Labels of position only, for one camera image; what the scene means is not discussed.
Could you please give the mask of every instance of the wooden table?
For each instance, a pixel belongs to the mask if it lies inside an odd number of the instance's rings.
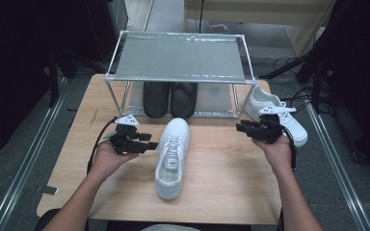
[[[44,194],[38,207],[61,208],[86,176],[93,144],[117,110],[104,83],[94,75],[70,128],[48,186],[56,195]],[[268,90],[266,82],[259,81]],[[124,84],[116,84],[122,97]],[[250,86],[241,86],[244,92]],[[159,141],[172,119],[136,116],[138,132]],[[147,151],[123,165],[102,185],[91,218],[109,220],[175,221],[201,223],[275,224],[281,208],[278,184],[263,152],[245,134],[237,132],[233,118],[191,117],[191,142],[186,154],[182,193],[173,200],[155,191],[157,151]]]
[[[200,19],[202,0],[184,0],[187,19]],[[202,19],[285,25],[296,53],[301,56],[321,26],[330,18],[334,0],[205,0]]]

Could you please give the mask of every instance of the gray floor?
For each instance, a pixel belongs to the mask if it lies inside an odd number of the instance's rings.
[[[156,0],[146,29],[181,32],[183,28],[182,2],[182,0]],[[188,21],[188,31],[195,32],[196,25],[195,21]],[[274,64],[278,58],[294,56],[281,26],[249,23],[226,23],[226,26],[230,33],[246,35],[256,76],[269,73],[285,64],[284,59]],[[202,23],[202,32],[210,33],[210,28],[205,21]],[[6,225],[2,226],[2,230],[33,230],[39,219],[36,209],[41,194],[35,192],[35,189],[37,186],[46,185],[73,121],[75,115],[73,110],[78,109],[90,78],[94,74],[81,65],[78,65],[78,70],[76,78],[68,79],[66,90],[62,90],[65,93],[63,104],[60,105],[53,125],[47,133],[39,156],[33,162],[34,167],[25,181],[21,194],[13,198],[16,203],[9,211],[8,220],[3,221]],[[285,76],[277,77],[269,83],[272,93],[281,98],[291,97],[301,87],[295,82],[294,72],[286,72]],[[49,94],[46,94],[19,126],[9,143],[0,151],[0,204],[22,165],[41,122],[46,117],[48,103]],[[350,145],[346,142],[333,116],[318,116],[328,131],[331,140],[329,145],[333,146],[338,155],[344,172],[347,173],[361,201],[362,208],[365,209],[370,220],[370,166],[362,166],[353,161]],[[314,118],[308,109],[294,114],[294,117],[308,132],[307,144],[299,148],[296,176],[311,209],[326,230],[357,230],[356,219],[344,196],[343,187],[337,180],[334,167],[331,166],[328,151],[321,140],[322,134],[314,125]],[[105,221],[92,220],[91,228],[92,230],[104,230]],[[275,230],[275,227],[274,225],[253,225],[252,230]]]

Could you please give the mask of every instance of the black controller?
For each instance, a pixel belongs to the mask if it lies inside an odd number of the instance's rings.
[[[145,153],[147,150],[155,150],[158,146],[158,142],[142,142],[151,140],[151,137],[150,134],[138,133],[135,126],[118,124],[109,141],[118,154]]]
[[[255,140],[273,143],[282,135],[283,126],[278,115],[262,115],[260,122],[242,119],[240,124],[236,123],[236,130]]]

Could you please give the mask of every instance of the black shoe pair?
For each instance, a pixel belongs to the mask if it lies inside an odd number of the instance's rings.
[[[196,83],[144,82],[143,104],[145,114],[152,118],[167,113],[171,91],[171,114],[187,119],[195,112],[198,96]]]

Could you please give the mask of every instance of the wooden tabletop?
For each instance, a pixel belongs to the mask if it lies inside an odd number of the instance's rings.
[[[61,208],[86,176],[94,142],[117,109],[104,83],[104,75],[92,77],[70,128],[48,186],[56,195],[44,194],[38,207]],[[258,81],[265,90],[266,82]],[[114,85],[121,96],[124,83]],[[238,88],[240,98],[249,86]],[[136,116],[138,132],[159,141],[172,119]],[[187,119],[191,142],[185,158],[183,189],[179,197],[165,200],[155,191],[157,151],[124,164],[101,186],[91,218],[201,223],[275,224],[281,203],[276,177],[263,151],[245,134],[237,132],[234,118],[191,117]],[[111,125],[105,132],[116,127]]]

